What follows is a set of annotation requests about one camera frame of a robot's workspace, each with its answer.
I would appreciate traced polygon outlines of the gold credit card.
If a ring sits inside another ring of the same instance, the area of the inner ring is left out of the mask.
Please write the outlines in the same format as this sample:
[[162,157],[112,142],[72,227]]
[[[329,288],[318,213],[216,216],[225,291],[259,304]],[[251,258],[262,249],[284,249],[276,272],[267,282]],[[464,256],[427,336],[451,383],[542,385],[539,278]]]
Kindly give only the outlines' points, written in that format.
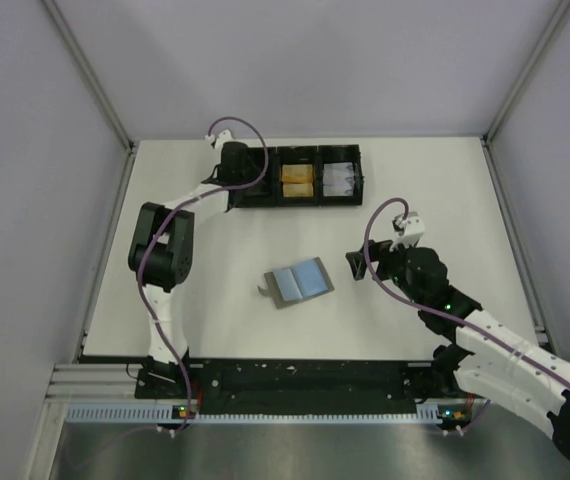
[[314,196],[312,183],[284,183],[282,191],[284,198],[311,198]]

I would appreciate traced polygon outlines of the grey card holder wallet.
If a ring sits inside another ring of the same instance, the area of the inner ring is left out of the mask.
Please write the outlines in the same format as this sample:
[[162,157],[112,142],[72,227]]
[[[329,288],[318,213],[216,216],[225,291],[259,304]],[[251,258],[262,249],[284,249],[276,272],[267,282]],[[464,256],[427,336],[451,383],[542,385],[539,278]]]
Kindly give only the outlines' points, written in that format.
[[257,290],[282,310],[334,292],[335,286],[321,258],[314,257],[264,273]]

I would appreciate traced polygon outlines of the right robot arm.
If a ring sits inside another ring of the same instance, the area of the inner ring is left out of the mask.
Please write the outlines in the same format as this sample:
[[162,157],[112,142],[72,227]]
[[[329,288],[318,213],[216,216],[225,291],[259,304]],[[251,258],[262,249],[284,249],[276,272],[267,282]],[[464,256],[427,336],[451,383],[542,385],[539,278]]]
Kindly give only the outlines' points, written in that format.
[[346,260],[354,279],[371,273],[385,291],[397,287],[397,300],[449,340],[435,358],[459,389],[528,421],[570,461],[570,362],[517,335],[456,289],[430,248],[371,241]]

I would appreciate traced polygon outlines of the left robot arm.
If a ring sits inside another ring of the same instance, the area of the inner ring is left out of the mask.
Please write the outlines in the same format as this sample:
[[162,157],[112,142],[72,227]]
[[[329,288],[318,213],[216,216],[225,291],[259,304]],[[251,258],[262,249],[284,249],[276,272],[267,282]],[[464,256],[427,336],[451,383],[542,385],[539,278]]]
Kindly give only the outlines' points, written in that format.
[[128,267],[135,273],[138,293],[150,326],[148,355],[152,361],[186,373],[188,343],[174,302],[190,274],[198,227],[231,209],[230,198],[269,178],[269,152],[259,149],[254,162],[249,147],[229,141],[220,162],[190,193],[165,203],[144,203],[132,237]]

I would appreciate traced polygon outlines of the gold cards in bin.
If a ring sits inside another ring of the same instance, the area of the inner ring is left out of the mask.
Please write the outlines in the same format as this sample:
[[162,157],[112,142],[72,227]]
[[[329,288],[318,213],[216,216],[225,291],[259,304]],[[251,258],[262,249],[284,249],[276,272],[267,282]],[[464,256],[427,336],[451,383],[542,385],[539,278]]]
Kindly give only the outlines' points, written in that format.
[[312,164],[284,164],[281,167],[283,183],[313,183],[314,166]]

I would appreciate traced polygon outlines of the silver cards in bin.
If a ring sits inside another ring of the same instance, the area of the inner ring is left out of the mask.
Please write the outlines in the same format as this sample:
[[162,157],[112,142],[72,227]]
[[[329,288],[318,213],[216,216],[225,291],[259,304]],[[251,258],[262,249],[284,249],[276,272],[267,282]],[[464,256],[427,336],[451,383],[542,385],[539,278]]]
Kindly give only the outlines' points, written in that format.
[[329,163],[323,168],[323,195],[326,197],[352,196],[356,178],[351,162]]

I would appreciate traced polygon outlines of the black middle storage bin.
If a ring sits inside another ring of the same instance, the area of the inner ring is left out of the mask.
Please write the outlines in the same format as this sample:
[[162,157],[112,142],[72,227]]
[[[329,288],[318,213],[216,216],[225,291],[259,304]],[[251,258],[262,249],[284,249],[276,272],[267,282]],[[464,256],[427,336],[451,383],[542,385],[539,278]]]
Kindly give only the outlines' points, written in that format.
[[282,146],[277,154],[277,205],[320,205],[320,151],[318,146]]

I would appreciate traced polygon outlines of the black right storage bin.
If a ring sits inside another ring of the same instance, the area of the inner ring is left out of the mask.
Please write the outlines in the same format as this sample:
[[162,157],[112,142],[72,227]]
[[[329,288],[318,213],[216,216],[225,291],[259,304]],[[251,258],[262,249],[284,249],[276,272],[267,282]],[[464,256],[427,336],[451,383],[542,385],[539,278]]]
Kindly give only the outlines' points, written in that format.
[[358,144],[318,147],[318,192],[321,206],[363,204],[365,177]]

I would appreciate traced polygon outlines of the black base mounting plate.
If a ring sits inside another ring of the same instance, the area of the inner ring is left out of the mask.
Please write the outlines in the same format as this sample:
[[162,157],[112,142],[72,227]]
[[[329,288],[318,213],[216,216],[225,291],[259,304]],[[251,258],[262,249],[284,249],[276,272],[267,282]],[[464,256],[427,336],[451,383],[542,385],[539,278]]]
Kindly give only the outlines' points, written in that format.
[[179,368],[144,360],[135,396],[191,400],[202,414],[413,413],[420,403],[475,395],[429,362],[188,358]]

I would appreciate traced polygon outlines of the aluminium right frame post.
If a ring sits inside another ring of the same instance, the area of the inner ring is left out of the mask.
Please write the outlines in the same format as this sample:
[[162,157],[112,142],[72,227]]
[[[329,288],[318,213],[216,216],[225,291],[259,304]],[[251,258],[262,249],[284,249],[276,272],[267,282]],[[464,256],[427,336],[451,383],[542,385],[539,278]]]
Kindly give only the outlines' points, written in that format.
[[482,140],[485,144],[489,145],[496,139],[569,18],[570,0],[557,1],[525,63],[511,84],[487,131],[483,134]]

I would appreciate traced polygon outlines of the aluminium frame post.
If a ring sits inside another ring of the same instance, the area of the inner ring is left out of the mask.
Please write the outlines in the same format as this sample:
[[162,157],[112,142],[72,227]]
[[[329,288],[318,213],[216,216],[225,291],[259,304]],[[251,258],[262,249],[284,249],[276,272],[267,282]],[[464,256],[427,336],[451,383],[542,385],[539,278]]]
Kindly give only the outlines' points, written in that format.
[[496,139],[569,18],[570,0],[557,1],[525,63],[511,84],[487,131],[483,134],[482,140],[485,144],[489,145]]
[[134,149],[135,142],[131,139],[123,122],[120,120],[113,103],[104,90],[58,2],[54,0],[40,0],[39,4],[62,41],[77,73],[83,81],[86,90],[94,100],[103,119],[106,121],[123,150],[130,153]]

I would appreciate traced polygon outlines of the aluminium left frame post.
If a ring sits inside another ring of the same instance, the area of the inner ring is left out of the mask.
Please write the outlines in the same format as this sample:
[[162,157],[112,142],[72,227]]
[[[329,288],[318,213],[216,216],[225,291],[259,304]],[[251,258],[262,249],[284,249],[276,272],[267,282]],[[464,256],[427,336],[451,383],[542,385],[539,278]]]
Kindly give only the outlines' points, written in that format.
[[131,139],[123,122],[120,120],[113,103],[104,90],[58,2],[54,0],[40,0],[39,4],[62,41],[77,73],[83,81],[86,90],[94,100],[103,119],[106,121],[123,150],[130,153],[134,149],[135,142]]

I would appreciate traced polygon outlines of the aluminium front frame rail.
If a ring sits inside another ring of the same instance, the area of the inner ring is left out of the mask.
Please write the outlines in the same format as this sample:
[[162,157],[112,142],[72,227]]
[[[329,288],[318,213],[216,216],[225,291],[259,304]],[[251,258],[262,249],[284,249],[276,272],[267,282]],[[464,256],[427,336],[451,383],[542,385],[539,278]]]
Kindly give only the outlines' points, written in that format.
[[[76,364],[55,367],[47,391],[49,398],[108,401],[138,400],[162,403],[184,403],[191,400],[145,400],[135,396],[137,375],[145,359],[130,364]],[[445,371],[439,361],[429,362]]]

